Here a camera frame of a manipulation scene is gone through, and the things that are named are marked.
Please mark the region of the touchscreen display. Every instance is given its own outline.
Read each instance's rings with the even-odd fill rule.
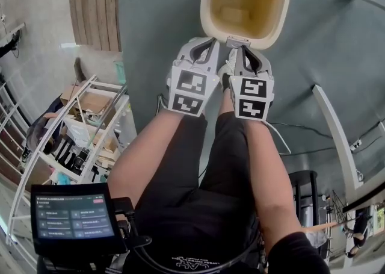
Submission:
[[[103,195],[36,196],[39,238],[87,239],[112,237]]]

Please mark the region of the screen interface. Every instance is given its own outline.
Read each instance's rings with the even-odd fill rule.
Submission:
[[[39,238],[87,239],[114,236],[103,195],[37,196]]]

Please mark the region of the white plastic bin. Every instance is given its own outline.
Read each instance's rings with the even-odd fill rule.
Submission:
[[[281,33],[288,7],[289,0],[201,0],[200,18],[209,37],[266,49]]]

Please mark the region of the tiled floor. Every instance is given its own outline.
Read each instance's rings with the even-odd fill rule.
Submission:
[[[0,66],[12,94],[23,98],[21,107],[29,120],[42,114],[74,82],[76,57],[81,58],[86,77],[96,74],[101,81],[117,83],[114,61],[122,59],[121,53],[75,45],[69,0],[0,0],[0,4],[8,31],[26,24],[19,58],[8,53],[0,59]]]

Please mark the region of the black shorts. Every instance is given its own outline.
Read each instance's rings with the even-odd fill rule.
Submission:
[[[243,237],[243,243],[247,244],[255,225],[255,210],[243,123],[234,112],[218,117],[207,171],[199,186],[199,159],[206,127],[204,116],[182,119],[158,171],[137,204],[138,224],[153,225],[158,221],[153,216],[155,212],[183,215],[194,212],[196,217],[206,215],[205,222],[212,222],[203,224],[208,228],[204,233],[219,237],[215,227],[209,230],[209,225],[223,223],[226,227],[221,227],[222,230],[242,229],[237,237]],[[143,232],[151,227],[143,227]]]

